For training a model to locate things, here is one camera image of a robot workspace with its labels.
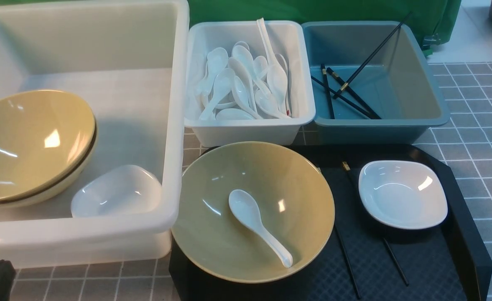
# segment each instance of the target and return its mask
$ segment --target grid pattern table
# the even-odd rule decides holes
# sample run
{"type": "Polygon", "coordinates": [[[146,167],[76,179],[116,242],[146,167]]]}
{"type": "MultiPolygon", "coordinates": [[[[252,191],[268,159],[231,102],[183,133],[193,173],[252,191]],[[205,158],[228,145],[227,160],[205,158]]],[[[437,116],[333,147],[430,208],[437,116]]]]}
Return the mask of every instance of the grid pattern table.
{"type": "MultiPolygon", "coordinates": [[[[415,145],[447,163],[492,257],[492,63],[431,65],[452,113],[450,122],[428,130],[415,145]]],[[[294,144],[318,144],[313,124],[294,144]]],[[[206,148],[185,128],[183,169],[206,148]]],[[[178,301],[168,273],[169,255],[126,261],[22,269],[12,301],[178,301]]],[[[492,301],[492,282],[488,300],[492,301]]]]}

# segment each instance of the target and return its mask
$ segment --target white plastic tray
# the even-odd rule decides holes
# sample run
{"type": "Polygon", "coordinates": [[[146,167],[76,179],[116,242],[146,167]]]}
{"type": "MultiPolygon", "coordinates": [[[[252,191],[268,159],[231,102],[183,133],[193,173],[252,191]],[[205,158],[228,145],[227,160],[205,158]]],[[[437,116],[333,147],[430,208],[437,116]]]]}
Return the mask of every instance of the white plastic tray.
{"type": "Polygon", "coordinates": [[[89,165],[66,191],[34,206],[0,208],[0,259],[36,267],[168,253],[181,190],[188,26],[186,0],[0,7],[0,99],[32,89],[70,91],[89,103],[99,127],[89,165]],[[158,207],[71,218],[74,193],[122,164],[158,177],[158,207]]]}

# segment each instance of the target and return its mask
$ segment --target black tray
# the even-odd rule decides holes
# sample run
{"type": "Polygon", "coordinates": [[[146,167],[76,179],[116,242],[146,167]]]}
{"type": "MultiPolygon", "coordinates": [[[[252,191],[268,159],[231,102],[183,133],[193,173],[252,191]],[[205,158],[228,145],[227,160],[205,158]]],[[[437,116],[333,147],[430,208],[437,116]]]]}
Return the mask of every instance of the black tray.
{"type": "MultiPolygon", "coordinates": [[[[305,156],[328,181],[335,200],[335,223],[349,254],[361,300],[485,300],[492,276],[489,257],[458,184],[448,166],[412,145],[302,145],[288,147],[305,156]],[[381,238],[361,222],[364,212],[341,168],[359,173],[375,160],[406,160],[429,166],[441,181],[449,204],[446,220],[424,242],[391,248],[408,279],[405,286],[381,238]]],[[[307,267],[275,282],[240,284],[203,272],[173,242],[169,271],[183,301],[189,300],[357,300],[332,232],[326,247],[307,267]]]]}

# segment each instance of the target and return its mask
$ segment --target chopsticks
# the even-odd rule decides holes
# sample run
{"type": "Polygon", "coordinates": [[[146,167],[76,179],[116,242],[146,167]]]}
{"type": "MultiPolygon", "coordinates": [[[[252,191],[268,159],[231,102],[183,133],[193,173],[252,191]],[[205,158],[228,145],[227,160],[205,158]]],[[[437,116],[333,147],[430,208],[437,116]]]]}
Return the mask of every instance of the chopsticks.
{"type": "Polygon", "coordinates": [[[331,94],[329,93],[329,83],[328,76],[326,74],[326,66],[324,64],[320,64],[320,69],[322,70],[322,80],[324,80],[324,91],[326,91],[326,101],[328,102],[329,116],[331,119],[335,119],[335,115],[333,112],[333,103],[331,101],[331,94]]]}
{"type": "MultiPolygon", "coordinates": [[[[354,188],[355,198],[358,199],[358,200],[361,200],[361,198],[359,196],[358,181],[356,181],[356,179],[353,177],[353,175],[352,175],[352,173],[350,171],[350,168],[349,168],[348,163],[346,161],[343,161],[342,162],[342,166],[343,166],[344,171],[347,174],[347,177],[348,177],[350,183],[352,184],[352,186],[354,188]]],[[[391,249],[391,245],[385,239],[385,237],[382,237],[382,240],[383,240],[383,244],[385,245],[385,248],[387,249],[387,252],[389,253],[389,256],[391,257],[391,260],[393,261],[393,263],[395,264],[396,269],[398,270],[398,274],[400,274],[400,277],[402,278],[402,281],[404,281],[404,284],[406,286],[409,286],[410,284],[408,282],[408,279],[406,278],[406,276],[404,274],[404,271],[400,267],[400,264],[398,263],[398,260],[396,259],[396,256],[393,253],[393,250],[391,249]]]]}
{"type": "MultiPolygon", "coordinates": [[[[315,82],[317,82],[318,84],[320,84],[322,87],[324,87],[325,89],[328,89],[330,92],[332,92],[333,94],[335,94],[335,90],[331,89],[330,87],[326,87],[326,85],[324,85],[320,80],[318,80],[318,78],[315,78],[314,76],[311,76],[311,79],[314,80],[315,82]]],[[[358,110],[361,114],[365,115],[366,118],[369,118],[369,119],[374,119],[369,112],[365,111],[364,109],[361,109],[358,105],[356,105],[355,103],[352,103],[351,101],[349,101],[346,97],[344,96],[339,96],[340,99],[342,99],[345,103],[347,103],[349,106],[351,106],[352,108],[354,108],[355,110],[358,110]]]]}
{"type": "Polygon", "coordinates": [[[402,19],[402,21],[395,27],[395,29],[393,29],[393,31],[385,38],[385,40],[383,40],[383,42],[381,42],[381,44],[374,50],[374,52],[372,52],[372,54],[370,54],[367,59],[361,64],[361,66],[359,66],[359,68],[357,68],[357,70],[355,70],[355,72],[353,72],[352,76],[350,76],[348,78],[348,80],[341,86],[341,88],[339,89],[339,91],[337,91],[337,93],[335,94],[335,97],[340,97],[341,96],[341,93],[343,93],[343,91],[348,87],[348,85],[352,82],[352,80],[355,79],[356,76],[358,76],[359,72],[361,72],[361,70],[363,70],[363,68],[370,62],[370,60],[378,53],[378,51],[380,51],[380,49],[382,49],[382,47],[387,43],[387,41],[391,38],[391,36],[393,36],[393,34],[395,34],[395,32],[398,31],[398,29],[400,29],[400,27],[404,24],[404,22],[408,19],[408,17],[410,17],[410,15],[412,14],[413,12],[410,11],[405,17],[404,19],[402,19]]]}
{"type": "MultiPolygon", "coordinates": [[[[328,69],[326,69],[326,71],[328,71],[329,75],[332,76],[338,82],[338,84],[340,84],[341,86],[344,85],[344,80],[339,76],[339,74],[336,74],[336,72],[334,72],[333,69],[328,67],[328,69]]],[[[380,115],[376,114],[376,112],[374,112],[374,110],[372,110],[372,108],[370,108],[370,106],[357,93],[355,93],[355,91],[353,91],[353,89],[350,86],[347,86],[346,90],[353,98],[355,98],[355,100],[360,105],[363,106],[363,108],[365,108],[366,110],[368,110],[370,112],[370,114],[374,117],[374,119],[381,119],[380,115]]]]}
{"type": "Polygon", "coordinates": [[[341,246],[341,250],[343,251],[344,263],[346,263],[347,265],[349,277],[352,280],[353,290],[355,291],[355,296],[357,297],[357,299],[361,299],[361,294],[359,293],[359,289],[357,288],[357,282],[355,281],[355,277],[353,276],[352,266],[349,264],[348,253],[346,251],[346,247],[344,246],[343,237],[339,233],[337,224],[335,224],[335,232],[337,234],[337,238],[339,240],[339,245],[341,246]]]}

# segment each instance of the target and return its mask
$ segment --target white plastic bin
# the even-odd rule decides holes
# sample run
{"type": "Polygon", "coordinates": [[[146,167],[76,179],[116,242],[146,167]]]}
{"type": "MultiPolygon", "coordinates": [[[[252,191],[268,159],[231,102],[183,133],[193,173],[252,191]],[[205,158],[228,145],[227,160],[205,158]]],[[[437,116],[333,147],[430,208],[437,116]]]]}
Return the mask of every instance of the white plastic bin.
{"type": "Polygon", "coordinates": [[[0,259],[39,267],[169,252],[181,192],[188,30],[186,0],[0,7],[0,99],[30,89],[70,91],[88,102],[99,127],[93,157],[72,186],[41,204],[0,208],[0,259]],[[74,193],[124,164],[162,183],[156,209],[72,218],[74,193]]]}
{"type": "Polygon", "coordinates": [[[199,23],[190,29],[187,61],[185,126],[192,128],[202,145],[212,147],[240,141],[264,141],[290,145],[300,126],[315,116],[309,62],[301,26],[291,21],[267,21],[266,27],[275,53],[288,63],[292,119],[272,120],[198,120],[200,104],[194,88],[204,76],[207,54],[223,47],[231,55],[233,45],[244,41],[253,57],[264,55],[265,48],[255,21],[199,23]]]}

